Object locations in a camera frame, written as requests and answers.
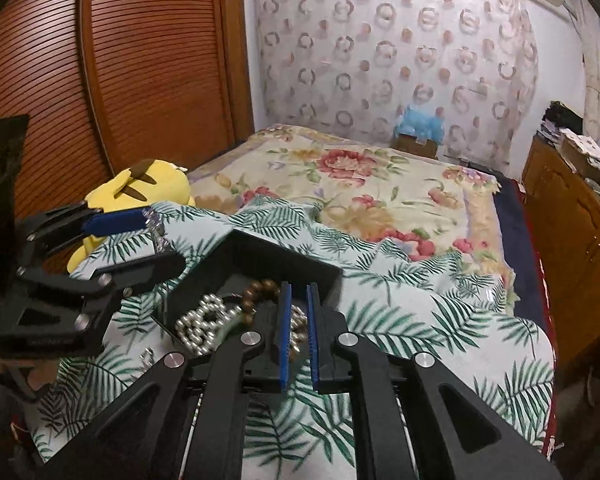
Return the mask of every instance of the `yellow plush toy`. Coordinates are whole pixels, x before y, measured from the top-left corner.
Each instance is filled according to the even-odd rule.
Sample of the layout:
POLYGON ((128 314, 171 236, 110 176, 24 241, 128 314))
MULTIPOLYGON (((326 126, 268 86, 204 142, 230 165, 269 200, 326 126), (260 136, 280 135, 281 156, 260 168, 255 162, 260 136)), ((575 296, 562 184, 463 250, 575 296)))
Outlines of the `yellow plush toy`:
MULTIPOLYGON (((163 160, 142 160, 91 191, 85 200, 90 208, 101 208, 105 213, 147 206, 162 200, 195 205, 189 195, 189 181, 184 171, 163 160)), ((73 272, 102 240, 95 236, 85 238, 82 247, 66 264, 66 270, 73 272)))

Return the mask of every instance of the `white wall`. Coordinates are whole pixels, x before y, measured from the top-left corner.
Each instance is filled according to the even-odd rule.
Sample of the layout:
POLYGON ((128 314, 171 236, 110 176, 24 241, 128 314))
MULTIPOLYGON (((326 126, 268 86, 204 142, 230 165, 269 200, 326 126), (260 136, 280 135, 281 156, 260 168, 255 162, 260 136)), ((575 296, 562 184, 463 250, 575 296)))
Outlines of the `white wall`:
MULTIPOLYGON (((527 0, 526 8, 538 44, 539 78, 533 104, 511 146, 509 176, 514 178, 522 174, 533 136, 550 101, 562 101, 580 115, 584 110, 582 49, 566 9, 537 0, 527 0)), ((262 98, 254 0, 245 0, 244 9, 253 120, 256 129, 260 129, 269 126, 270 121, 262 98)))

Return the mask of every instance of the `green leaf pattern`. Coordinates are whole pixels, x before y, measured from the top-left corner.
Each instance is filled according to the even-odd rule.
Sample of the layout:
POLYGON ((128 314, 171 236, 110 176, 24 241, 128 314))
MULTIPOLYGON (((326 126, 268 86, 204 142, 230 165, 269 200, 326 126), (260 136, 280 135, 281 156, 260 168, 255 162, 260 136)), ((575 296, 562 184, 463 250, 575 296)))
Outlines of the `green leaf pattern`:
MULTIPOLYGON (((341 267, 338 307, 350 330, 391 354, 435 355, 530 443, 541 446, 553 388, 551 345, 533 323, 506 316, 502 282, 465 273, 457 251, 412 262, 392 240, 373 244, 319 224, 314 204, 263 195, 231 217, 173 203, 154 207, 174 248, 186 257, 183 276, 232 229, 341 267)), ((88 278, 98 267, 152 253, 145 232, 109 237, 75 275, 88 278)), ((99 356, 62 360, 58 380, 27 413, 45 460, 142 374, 146 347, 156 359, 175 348, 151 314, 181 278, 124 300, 99 356)), ((330 472, 321 472, 323 478, 355 478, 349 399, 316 394, 307 364, 278 407, 257 399, 249 414, 244 478, 304 478, 324 468, 330 472)))

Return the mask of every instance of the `bed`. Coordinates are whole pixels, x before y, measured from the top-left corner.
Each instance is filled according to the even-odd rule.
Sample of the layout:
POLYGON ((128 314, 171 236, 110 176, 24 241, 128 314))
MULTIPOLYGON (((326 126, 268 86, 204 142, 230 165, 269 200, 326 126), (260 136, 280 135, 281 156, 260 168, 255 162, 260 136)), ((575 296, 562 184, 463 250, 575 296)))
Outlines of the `bed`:
MULTIPOLYGON (((285 125, 254 134, 189 180, 195 208, 155 205, 189 269, 231 229, 341 266, 339 308, 352 330, 395 354, 438 355, 546 451, 554 352, 541 280, 531 275, 538 260, 510 248, 525 233, 530 243, 510 181, 285 125), (506 200, 494 200, 501 187, 506 200)), ((150 253, 145 236, 108 238, 76 275, 150 253)), ((61 362, 56 384, 27 413, 44 459, 175 348, 151 318, 160 293, 123 301, 101 355, 61 362)), ((307 366, 279 409, 253 406, 248 430, 244 478, 355 478, 346 397, 314 394, 307 366)))

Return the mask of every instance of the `patterned curtain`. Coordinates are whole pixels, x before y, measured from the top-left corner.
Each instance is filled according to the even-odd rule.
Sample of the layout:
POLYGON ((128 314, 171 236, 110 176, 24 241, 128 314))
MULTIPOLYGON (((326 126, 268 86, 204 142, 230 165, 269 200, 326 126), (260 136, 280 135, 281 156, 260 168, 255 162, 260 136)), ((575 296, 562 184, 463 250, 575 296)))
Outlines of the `patterned curtain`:
POLYGON ((522 0, 256 0, 267 115, 388 145, 409 108, 506 170, 538 81, 522 0))

